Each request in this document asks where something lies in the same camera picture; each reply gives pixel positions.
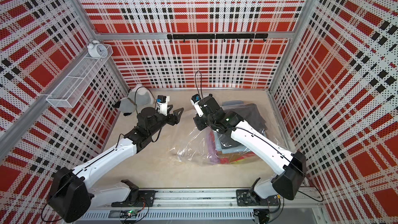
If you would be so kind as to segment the dark grey trousers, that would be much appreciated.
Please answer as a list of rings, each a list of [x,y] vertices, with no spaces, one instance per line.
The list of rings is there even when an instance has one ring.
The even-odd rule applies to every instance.
[[[235,105],[224,105],[221,107],[226,113],[229,111],[234,111],[240,116],[242,116],[248,123],[254,127],[258,132],[266,136],[265,131],[267,130],[266,121],[260,115],[258,107],[254,103],[250,104],[240,104]]]

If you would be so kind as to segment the clear plastic vacuum bag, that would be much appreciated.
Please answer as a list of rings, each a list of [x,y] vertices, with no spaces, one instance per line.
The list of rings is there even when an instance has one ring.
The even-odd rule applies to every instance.
[[[243,101],[226,101],[223,102],[222,106],[240,104],[241,102],[245,104]],[[180,121],[181,126],[178,126],[177,131],[173,134],[170,154],[175,156],[180,162],[210,166],[212,164],[208,159],[207,134],[208,130],[211,128],[207,127],[199,131],[193,120],[196,114],[195,110],[189,110],[182,114]],[[267,121],[266,127],[266,138],[279,145],[280,141],[268,131],[270,124]]]

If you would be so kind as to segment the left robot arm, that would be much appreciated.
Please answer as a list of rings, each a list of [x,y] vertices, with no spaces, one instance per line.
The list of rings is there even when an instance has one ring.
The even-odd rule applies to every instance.
[[[48,206],[61,220],[72,223],[90,207],[125,201],[130,195],[136,195],[138,187],[129,180],[124,180],[122,186],[110,186],[98,193],[92,187],[114,167],[142,151],[165,125],[178,124],[184,109],[179,108],[172,113],[171,109],[171,106],[167,107],[165,114],[158,113],[153,107],[142,109],[137,115],[137,125],[124,134],[116,145],[73,169],[63,167],[57,170],[48,194]]]

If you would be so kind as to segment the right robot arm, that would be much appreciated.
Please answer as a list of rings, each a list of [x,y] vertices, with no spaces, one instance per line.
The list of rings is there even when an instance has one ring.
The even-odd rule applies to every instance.
[[[205,98],[195,94],[190,102],[197,111],[193,120],[198,130],[210,127],[213,131],[230,137],[247,147],[273,170],[273,178],[258,178],[250,188],[249,195],[254,202],[259,204],[276,195],[294,200],[306,177],[304,154],[299,151],[292,153],[273,143],[240,114],[234,111],[225,112],[212,94]]]

